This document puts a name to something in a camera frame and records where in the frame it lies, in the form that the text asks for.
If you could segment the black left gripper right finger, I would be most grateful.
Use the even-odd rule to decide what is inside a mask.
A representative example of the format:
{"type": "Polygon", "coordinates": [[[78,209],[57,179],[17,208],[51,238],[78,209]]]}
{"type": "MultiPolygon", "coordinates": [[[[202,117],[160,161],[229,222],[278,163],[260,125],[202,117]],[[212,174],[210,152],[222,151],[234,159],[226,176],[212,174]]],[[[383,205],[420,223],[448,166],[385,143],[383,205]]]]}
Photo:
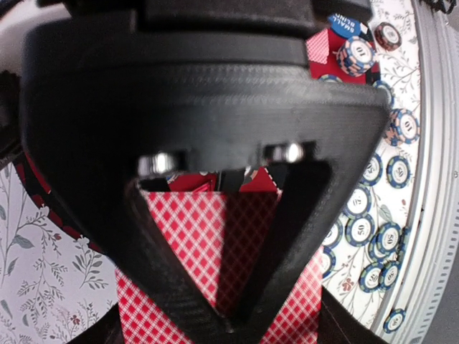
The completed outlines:
{"type": "Polygon", "coordinates": [[[356,320],[328,290],[322,290],[317,343],[387,344],[356,320]]]}

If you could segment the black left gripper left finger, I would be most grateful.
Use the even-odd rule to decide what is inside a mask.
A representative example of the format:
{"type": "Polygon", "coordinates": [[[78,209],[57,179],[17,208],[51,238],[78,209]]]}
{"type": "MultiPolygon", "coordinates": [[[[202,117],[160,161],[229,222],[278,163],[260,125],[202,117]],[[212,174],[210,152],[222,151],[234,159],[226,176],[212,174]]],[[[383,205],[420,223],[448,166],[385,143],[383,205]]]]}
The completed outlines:
{"type": "Polygon", "coordinates": [[[71,344],[124,344],[118,304],[90,328],[71,340],[71,344]]]}

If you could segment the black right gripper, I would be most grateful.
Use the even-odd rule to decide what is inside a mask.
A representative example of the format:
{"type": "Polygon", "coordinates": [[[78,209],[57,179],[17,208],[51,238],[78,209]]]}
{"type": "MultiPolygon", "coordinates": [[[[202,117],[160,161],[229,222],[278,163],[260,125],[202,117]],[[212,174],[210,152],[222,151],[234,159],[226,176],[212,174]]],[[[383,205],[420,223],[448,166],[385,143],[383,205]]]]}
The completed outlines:
{"type": "Polygon", "coordinates": [[[70,19],[35,29],[38,39],[113,32],[211,32],[307,39],[332,14],[367,22],[369,1],[63,1],[70,19]]]}

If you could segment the blue small blind button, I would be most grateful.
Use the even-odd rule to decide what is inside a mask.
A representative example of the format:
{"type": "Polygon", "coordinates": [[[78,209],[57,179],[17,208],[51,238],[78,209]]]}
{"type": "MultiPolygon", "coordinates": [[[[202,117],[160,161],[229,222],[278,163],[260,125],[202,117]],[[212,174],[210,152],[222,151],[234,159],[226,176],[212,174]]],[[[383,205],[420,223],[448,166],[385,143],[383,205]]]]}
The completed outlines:
{"type": "Polygon", "coordinates": [[[368,32],[368,27],[365,24],[341,14],[330,15],[328,21],[331,25],[331,30],[344,39],[367,34],[368,32]]]}

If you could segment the green chip table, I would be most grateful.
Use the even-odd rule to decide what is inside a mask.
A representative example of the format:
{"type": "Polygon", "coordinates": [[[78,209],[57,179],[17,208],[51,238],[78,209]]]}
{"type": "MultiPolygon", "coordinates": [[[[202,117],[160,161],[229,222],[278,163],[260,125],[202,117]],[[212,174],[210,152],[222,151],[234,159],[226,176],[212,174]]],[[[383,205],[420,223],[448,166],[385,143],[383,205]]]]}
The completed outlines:
{"type": "Polygon", "coordinates": [[[336,247],[343,236],[344,227],[340,219],[337,219],[336,222],[331,227],[329,233],[322,242],[324,247],[334,248],[336,247]]]}
{"type": "Polygon", "coordinates": [[[324,247],[321,255],[321,265],[323,278],[327,278],[336,265],[336,256],[332,249],[324,247]]]}

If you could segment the green chip mat seat four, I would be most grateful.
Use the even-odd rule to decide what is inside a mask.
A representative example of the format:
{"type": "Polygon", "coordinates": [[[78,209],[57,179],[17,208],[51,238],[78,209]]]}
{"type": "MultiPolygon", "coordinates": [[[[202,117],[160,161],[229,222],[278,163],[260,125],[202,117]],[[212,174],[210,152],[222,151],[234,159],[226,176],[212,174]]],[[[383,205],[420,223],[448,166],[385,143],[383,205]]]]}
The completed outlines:
{"type": "Polygon", "coordinates": [[[331,74],[321,75],[318,79],[324,82],[343,82],[340,77],[331,74]]]}

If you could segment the blue chip stack seat four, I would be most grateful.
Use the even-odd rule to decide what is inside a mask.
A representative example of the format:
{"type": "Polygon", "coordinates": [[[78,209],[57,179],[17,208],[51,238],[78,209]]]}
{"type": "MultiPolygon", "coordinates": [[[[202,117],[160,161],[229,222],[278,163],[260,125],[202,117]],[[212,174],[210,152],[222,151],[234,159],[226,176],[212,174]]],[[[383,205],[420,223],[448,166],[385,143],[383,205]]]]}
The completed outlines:
{"type": "Polygon", "coordinates": [[[358,36],[352,36],[339,48],[336,61],[340,69],[346,74],[359,77],[377,63],[377,53],[368,41],[358,36]]]}

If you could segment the brown 100 poker chip stack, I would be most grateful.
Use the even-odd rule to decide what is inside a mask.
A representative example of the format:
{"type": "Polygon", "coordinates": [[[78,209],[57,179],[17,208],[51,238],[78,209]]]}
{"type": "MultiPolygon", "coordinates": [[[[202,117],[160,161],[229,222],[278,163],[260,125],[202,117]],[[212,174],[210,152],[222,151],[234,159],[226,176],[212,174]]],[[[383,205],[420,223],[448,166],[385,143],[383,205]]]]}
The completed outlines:
{"type": "Polygon", "coordinates": [[[374,29],[374,37],[382,48],[390,52],[402,46],[400,33],[388,22],[382,22],[374,29]]]}

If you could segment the green chip front cluster top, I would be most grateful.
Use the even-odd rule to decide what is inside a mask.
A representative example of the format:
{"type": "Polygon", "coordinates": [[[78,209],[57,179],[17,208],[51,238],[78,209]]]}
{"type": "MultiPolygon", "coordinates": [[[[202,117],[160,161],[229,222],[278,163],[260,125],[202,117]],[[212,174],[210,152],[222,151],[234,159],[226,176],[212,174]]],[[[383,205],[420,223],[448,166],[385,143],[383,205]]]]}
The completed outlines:
{"type": "Polygon", "coordinates": [[[397,250],[401,237],[401,228],[395,222],[387,222],[378,229],[369,243],[368,255],[370,260],[382,261],[397,250]]]}

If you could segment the green chip cluster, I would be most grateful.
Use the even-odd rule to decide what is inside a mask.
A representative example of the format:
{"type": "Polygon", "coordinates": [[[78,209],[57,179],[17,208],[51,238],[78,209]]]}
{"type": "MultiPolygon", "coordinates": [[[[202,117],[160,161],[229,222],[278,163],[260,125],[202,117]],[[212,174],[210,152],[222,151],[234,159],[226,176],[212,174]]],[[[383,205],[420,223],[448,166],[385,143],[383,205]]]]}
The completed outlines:
{"type": "Polygon", "coordinates": [[[402,263],[404,256],[406,255],[407,245],[410,238],[411,227],[406,226],[402,229],[402,235],[399,240],[399,245],[397,248],[397,261],[402,263]]]}
{"type": "Polygon", "coordinates": [[[369,243],[368,255],[370,260],[382,261],[397,250],[401,237],[401,228],[395,222],[387,222],[378,229],[369,243]]]}

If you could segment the green chip mat edge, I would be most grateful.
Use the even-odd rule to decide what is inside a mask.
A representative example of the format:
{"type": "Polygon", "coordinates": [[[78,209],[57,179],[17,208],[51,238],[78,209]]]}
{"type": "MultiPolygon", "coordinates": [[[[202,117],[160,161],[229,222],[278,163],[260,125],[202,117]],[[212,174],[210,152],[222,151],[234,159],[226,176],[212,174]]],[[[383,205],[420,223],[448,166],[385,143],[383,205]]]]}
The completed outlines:
{"type": "Polygon", "coordinates": [[[350,219],[356,219],[367,214],[371,206],[370,190],[366,186],[358,185],[346,202],[343,213],[350,219]]]}

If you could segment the red backed card deck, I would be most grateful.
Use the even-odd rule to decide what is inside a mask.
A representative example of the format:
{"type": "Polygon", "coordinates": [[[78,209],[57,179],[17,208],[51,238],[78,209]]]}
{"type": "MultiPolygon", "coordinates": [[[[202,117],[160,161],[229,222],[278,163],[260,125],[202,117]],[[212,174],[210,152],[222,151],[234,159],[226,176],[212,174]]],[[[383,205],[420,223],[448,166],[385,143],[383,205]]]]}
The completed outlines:
{"type": "MultiPolygon", "coordinates": [[[[230,313],[275,213],[278,192],[151,193],[151,215],[212,307],[230,313]]],[[[262,343],[316,343],[321,310],[319,250],[303,270],[262,343]]],[[[175,324],[120,270],[115,272],[126,343],[189,343],[175,324]]]]}

